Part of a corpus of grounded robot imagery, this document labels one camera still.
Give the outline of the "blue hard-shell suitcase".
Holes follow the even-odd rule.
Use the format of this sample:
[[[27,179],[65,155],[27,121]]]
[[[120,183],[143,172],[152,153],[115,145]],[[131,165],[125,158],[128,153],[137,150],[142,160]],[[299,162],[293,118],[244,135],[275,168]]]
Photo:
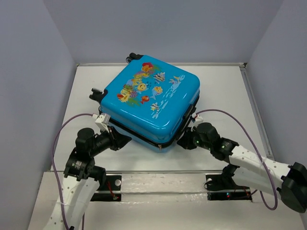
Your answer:
[[[110,115],[123,135],[156,152],[167,152],[190,123],[200,96],[200,79],[148,55],[130,53],[127,66],[90,99]]]

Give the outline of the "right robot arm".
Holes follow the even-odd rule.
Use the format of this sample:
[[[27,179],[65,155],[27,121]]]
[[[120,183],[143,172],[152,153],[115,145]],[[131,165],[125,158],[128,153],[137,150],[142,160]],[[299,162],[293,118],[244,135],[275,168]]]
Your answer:
[[[223,169],[224,187],[247,186],[271,194],[298,213],[307,210],[307,169],[295,162],[280,163],[254,153],[237,142],[221,137],[210,123],[189,127],[177,144],[186,150],[203,148],[228,165]]]

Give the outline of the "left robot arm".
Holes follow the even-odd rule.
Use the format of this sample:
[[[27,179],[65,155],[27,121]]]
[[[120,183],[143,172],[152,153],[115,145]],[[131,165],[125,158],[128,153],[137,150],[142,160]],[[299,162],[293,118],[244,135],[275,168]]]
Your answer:
[[[95,165],[95,156],[107,149],[120,150],[130,141],[131,137],[112,126],[99,134],[91,128],[78,131],[63,179],[56,176],[59,197],[44,227],[46,230],[79,229],[94,193],[106,185],[106,170]]]

